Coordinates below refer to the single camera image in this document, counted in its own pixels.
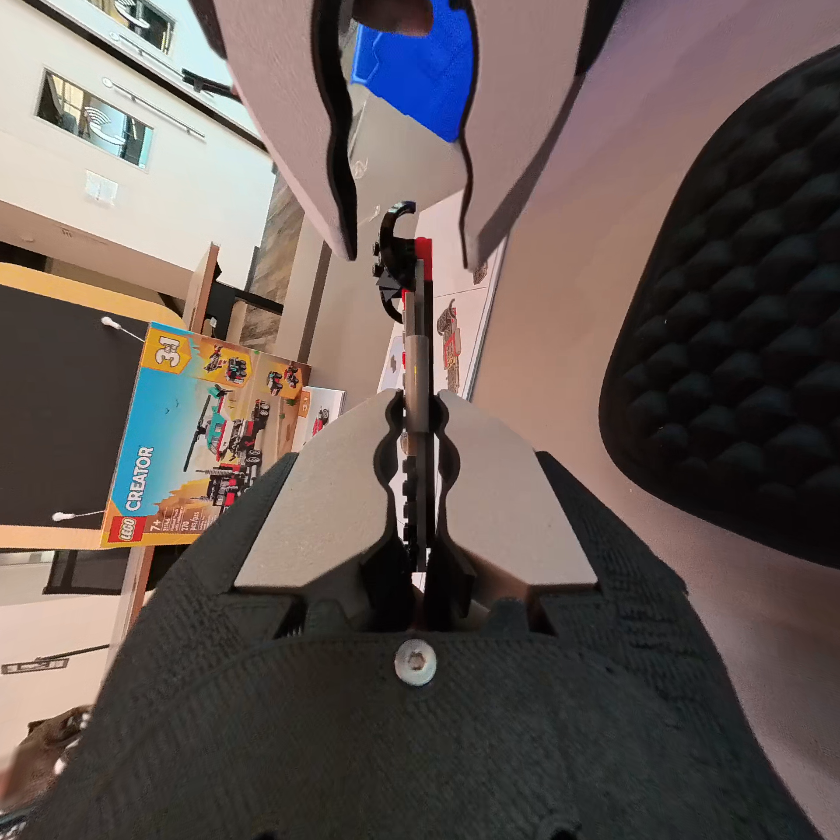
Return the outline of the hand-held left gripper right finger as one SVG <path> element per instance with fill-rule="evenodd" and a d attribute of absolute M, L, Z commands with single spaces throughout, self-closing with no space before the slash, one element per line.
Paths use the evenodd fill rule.
<path fill-rule="evenodd" d="M 456 394 L 436 396 L 436 530 L 426 618 L 483 618 L 502 600 L 595 592 L 596 573 L 537 457 L 519 434 Z"/>

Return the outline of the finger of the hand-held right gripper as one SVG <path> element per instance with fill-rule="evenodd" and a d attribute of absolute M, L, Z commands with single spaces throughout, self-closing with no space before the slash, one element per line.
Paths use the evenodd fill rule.
<path fill-rule="evenodd" d="M 527 205 L 580 89 L 586 1 L 468 2 L 474 80 L 459 141 L 465 268 L 483 264 Z"/>
<path fill-rule="evenodd" d="M 340 35 L 351 2 L 218 1 L 224 56 L 272 160 L 332 252 L 358 255 L 353 105 Z"/>

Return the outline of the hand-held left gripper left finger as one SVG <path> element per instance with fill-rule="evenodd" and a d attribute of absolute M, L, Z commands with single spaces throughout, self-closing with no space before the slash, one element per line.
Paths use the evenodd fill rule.
<path fill-rule="evenodd" d="M 305 444 L 234 589 L 334 601 L 351 621 L 410 621 L 413 564 L 391 489 L 403 422 L 403 392 L 388 389 Z"/>

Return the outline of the large blue plastic bin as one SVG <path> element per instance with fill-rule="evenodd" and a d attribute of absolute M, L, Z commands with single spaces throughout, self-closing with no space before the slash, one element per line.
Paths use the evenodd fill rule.
<path fill-rule="evenodd" d="M 453 143 L 473 78 L 473 38 L 458 4 L 432 1 L 430 6 L 434 23 L 424 36 L 358 23 L 350 81 Z"/>

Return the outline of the red black lego model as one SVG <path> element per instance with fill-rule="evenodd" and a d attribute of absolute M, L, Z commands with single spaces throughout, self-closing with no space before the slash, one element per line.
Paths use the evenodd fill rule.
<path fill-rule="evenodd" d="M 385 213 L 373 245 L 372 273 L 383 309 L 402 325 L 404 540 L 416 571 L 425 574 L 423 611 L 426 623 L 432 624 L 438 583 L 434 567 L 434 357 L 429 338 L 432 245 L 429 239 L 404 238 L 396 233 L 397 222 L 415 212 L 415 202 L 401 201 Z"/>

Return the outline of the yellow lego set box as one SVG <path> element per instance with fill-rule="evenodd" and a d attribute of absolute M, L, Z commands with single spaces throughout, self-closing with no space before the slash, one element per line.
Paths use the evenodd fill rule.
<path fill-rule="evenodd" d="M 103 549 L 193 543 L 290 453 L 310 368 L 153 322 L 103 512 Z"/>

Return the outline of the open lego instruction booklet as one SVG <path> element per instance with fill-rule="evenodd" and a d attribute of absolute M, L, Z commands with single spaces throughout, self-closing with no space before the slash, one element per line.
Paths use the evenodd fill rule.
<path fill-rule="evenodd" d="M 430 339 L 435 392 L 472 399 L 506 246 L 503 240 L 474 272 L 435 275 Z"/>

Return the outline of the person's right hand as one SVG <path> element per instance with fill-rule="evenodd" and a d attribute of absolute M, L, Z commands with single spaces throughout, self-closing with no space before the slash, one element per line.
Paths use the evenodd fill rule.
<path fill-rule="evenodd" d="M 377 32 L 421 38 L 434 26 L 430 1 L 354 1 L 352 18 Z"/>

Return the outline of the small closed instruction booklet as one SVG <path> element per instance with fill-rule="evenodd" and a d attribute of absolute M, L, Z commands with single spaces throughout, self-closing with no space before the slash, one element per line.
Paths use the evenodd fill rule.
<path fill-rule="evenodd" d="M 345 391 L 306 386 L 301 389 L 291 451 L 298 453 L 343 411 Z"/>

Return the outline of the wood edged black desk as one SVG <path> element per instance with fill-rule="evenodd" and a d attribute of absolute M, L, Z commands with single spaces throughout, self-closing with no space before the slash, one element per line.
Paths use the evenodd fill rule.
<path fill-rule="evenodd" d="M 174 310 L 1 265 L 1 545 L 95 549 L 151 323 Z"/>

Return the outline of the black bumpy cushion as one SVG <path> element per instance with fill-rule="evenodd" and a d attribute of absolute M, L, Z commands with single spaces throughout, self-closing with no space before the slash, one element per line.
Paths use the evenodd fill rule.
<path fill-rule="evenodd" d="M 837 46 L 699 152 L 616 339 L 599 424 L 653 497 L 838 569 Z"/>

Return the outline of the interior wall window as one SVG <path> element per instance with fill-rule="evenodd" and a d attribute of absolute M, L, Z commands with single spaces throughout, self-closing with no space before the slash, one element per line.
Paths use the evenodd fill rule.
<path fill-rule="evenodd" d="M 148 1 L 87 1 L 147 44 L 168 55 L 175 34 L 174 18 Z"/>
<path fill-rule="evenodd" d="M 51 70 L 45 70 L 35 115 L 141 170 L 148 166 L 152 127 Z"/>

